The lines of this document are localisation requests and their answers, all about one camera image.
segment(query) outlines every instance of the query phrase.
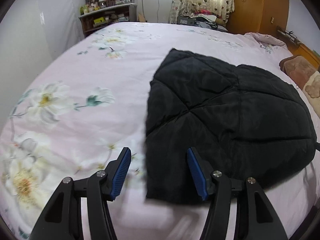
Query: floral bed sheet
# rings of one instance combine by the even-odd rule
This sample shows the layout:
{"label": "floral bed sheet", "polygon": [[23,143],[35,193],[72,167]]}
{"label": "floral bed sheet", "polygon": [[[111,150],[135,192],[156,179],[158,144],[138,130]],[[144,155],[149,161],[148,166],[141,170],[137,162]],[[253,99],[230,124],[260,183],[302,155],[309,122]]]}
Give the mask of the floral bed sheet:
{"label": "floral bed sheet", "polygon": [[[132,163],[109,209],[119,240],[199,239],[208,205],[175,206],[146,200],[144,140],[149,82],[171,48],[266,69],[297,86],[279,68],[290,57],[268,35],[232,35],[169,24],[118,23],[101,29],[55,60],[13,108],[0,137],[0,214],[17,239],[28,239],[65,176],[104,169],[130,147]],[[316,133],[319,118],[303,93]],[[319,152],[304,170],[267,190],[290,237],[319,197]],[[84,239],[90,239],[82,200]],[[233,239],[236,202],[227,240]]]}

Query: bed sheet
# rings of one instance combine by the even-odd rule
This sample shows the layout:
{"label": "bed sheet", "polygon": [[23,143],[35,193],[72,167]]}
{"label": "bed sheet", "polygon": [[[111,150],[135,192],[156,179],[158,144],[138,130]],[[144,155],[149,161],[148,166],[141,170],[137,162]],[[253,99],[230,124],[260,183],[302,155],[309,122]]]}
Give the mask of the bed sheet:
{"label": "bed sheet", "polygon": [[[47,200],[65,176],[104,169],[122,147],[132,163],[109,209],[119,240],[199,239],[208,205],[146,200],[144,140],[149,82],[171,48],[230,64],[254,65],[292,84],[308,106],[317,136],[320,121],[306,97],[279,68],[292,54],[275,38],[233,35],[182,25],[118,23],[81,41],[41,73],[12,110],[0,137],[0,214],[18,239],[27,239]],[[290,237],[319,198],[320,157],[266,190]],[[90,239],[82,199],[84,239]],[[227,240],[233,239],[236,202]]]}

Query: folded black garment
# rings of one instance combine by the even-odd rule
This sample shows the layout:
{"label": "folded black garment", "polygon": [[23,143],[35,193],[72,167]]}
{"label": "folded black garment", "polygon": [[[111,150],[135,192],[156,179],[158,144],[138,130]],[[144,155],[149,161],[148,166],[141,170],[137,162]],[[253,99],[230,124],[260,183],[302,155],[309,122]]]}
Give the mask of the folded black garment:
{"label": "folded black garment", "polygon": [[172,49],[151,81],[147,198],[201,201],[186,160],[192,146],[228,177],[269,187],[308,165],[315,144],[309,110],[292,85],[254,66]]}

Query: black quilted jacket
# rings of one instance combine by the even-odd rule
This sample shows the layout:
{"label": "black quilted jacket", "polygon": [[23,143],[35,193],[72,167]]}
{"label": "black quilted jacket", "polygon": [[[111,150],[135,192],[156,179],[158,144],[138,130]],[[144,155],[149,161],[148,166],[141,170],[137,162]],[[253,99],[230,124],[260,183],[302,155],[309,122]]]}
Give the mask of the black quilted jacket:
{"label": "black quilted jacket", "polygon": [[308,165],[315,144],[292,85],[254,66],[172,49],[151,81],[147,198],[199,203],[186,161],[191,146],[230,178],[269,187]]}

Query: white wall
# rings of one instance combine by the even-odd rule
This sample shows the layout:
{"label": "white wall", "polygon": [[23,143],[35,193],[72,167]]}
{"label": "white wall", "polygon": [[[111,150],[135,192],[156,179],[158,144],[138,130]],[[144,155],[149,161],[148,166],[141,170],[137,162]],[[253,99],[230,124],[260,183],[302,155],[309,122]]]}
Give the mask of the white wall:
{"label": "white wall", "polygon": [[16,0],[0,23],[0,131],[25,89],[51,62],[38,0]]}
{"label": "white wall", "polygon": [[320,30],[301,0],[289,0],[287,28],[309,49],[320,54]]}
{"label": "white wall", "polygon": [[[136,0],[137,15],[142,13],[142,0]],[[172,0],[159,0],[159,22],[168,23]],[[147,22],[157,22],[158,0],[143,0],[144,14]]]}

